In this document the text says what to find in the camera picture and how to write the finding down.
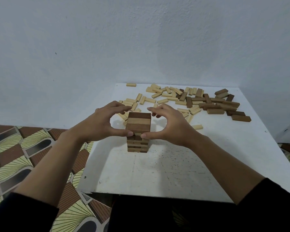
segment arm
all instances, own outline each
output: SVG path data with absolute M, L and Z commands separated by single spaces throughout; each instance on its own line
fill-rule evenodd
M 57 207 L 84 142 L 98 141 L 108 136 L 133 135 L 131 131 L 112 128 L 109 122 L 114 114 L 124 114 L 124 111 L 129 109 L 130 106 L 113 101 L 96 109 L 87 119 L 62 133 L 53 148 L 20 183 L 15 192 Z
M 265 179 L 264 176 L 221 149 L 209 137 L 194 130 L 183 115 L 169 105 L 162 104 L 157 108 L 150 107 L 148 110 L 157 118 L 166 117 L 167 125 L 162 131 L 143 133 L 141 137 L 162 139 L 191 149 L 203 161 L 234 203 L 239 204 L 257 184 Z

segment tabletop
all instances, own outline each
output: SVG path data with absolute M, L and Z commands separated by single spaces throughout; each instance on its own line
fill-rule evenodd
M 173 86 L 185 89 L 186 86 Z M 127 87 L 116 84 L 112 100 L 135 99 L 139 93 L 151 97 L 145 92 L 149 84 L 137 84 Z M 214 97 L 220 87 L 201 88 Z M 235 95 L 233 101 L 241 105 L 243 111 L 251 117 L 251 122 L 233 121 L 224 115 L 209 115 L 206 111 L 196 114 L 191 125 L 202 124 L 201 134 L 209 136 L 217 145 L 247 164 L 260 174 L 270 178 L 290 192 L 290 163 L 272 138 L 267 128 L 253 110 L 239 88 L 227 88 Z M 185 108 L 167 103 L 174 108 Z M 142 112 L 153 104 L 145 102 L 138 105 Z M 120 116 L 111 118 L 114 128 L 125 128 Z M 151 131 L 160 131 L 166 125 L 166 119 L 153 117 Z M 127 195 L 144 195 L 181 199 L 210 200 L 232 202 L 218 184 L 203 162 L 191 150 L 179 147 L 163 140 L 151 140 L 147 153 L 127 152 L 125 137 L 109 137 L 95 142 L 86 163 L 78 189 L 84 193 L 101 192 Z

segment block tower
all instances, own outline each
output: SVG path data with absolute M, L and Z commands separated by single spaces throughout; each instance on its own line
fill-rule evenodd
M 151 113 L 129 112 L 126 129 L 134 132 L 127 137 L 128 152 L 148 151 L 148 140 L 141 138 L 142 133 L 150 132 Z

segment textured wall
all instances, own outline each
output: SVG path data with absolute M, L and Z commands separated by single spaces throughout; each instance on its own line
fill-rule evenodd
M 127 81 L 240 87 L 275 136 L 290 0 L 0 0 L 1 124 L 68 128 Z

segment hand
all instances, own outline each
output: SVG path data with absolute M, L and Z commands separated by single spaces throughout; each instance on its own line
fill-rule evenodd
M 201 135 L 191 127 L 181 112 L 169 105 L 162 104 L 157 108 L 149 107 L 147 109 L 152 112 L 152 116 L 157 118 L 164 116 L 167 119 L 167 124 L 162 131 L 143 133 L 141 135 L 142 138 L 162 139 L 175 145 L 189 148 L 196 135 Z
M 124 114 L 125 111 L 129 111 L 131 108 L 131 106 L 112 101 L 104 107 L 97 108 L 95 113 L 69 129 L 69 131 L 83 143 L 99 141 L 109 136 L 133 136 L 133 132 L 129 130 L 112 128 L 109 122 L 110 118 L 116 113 Z

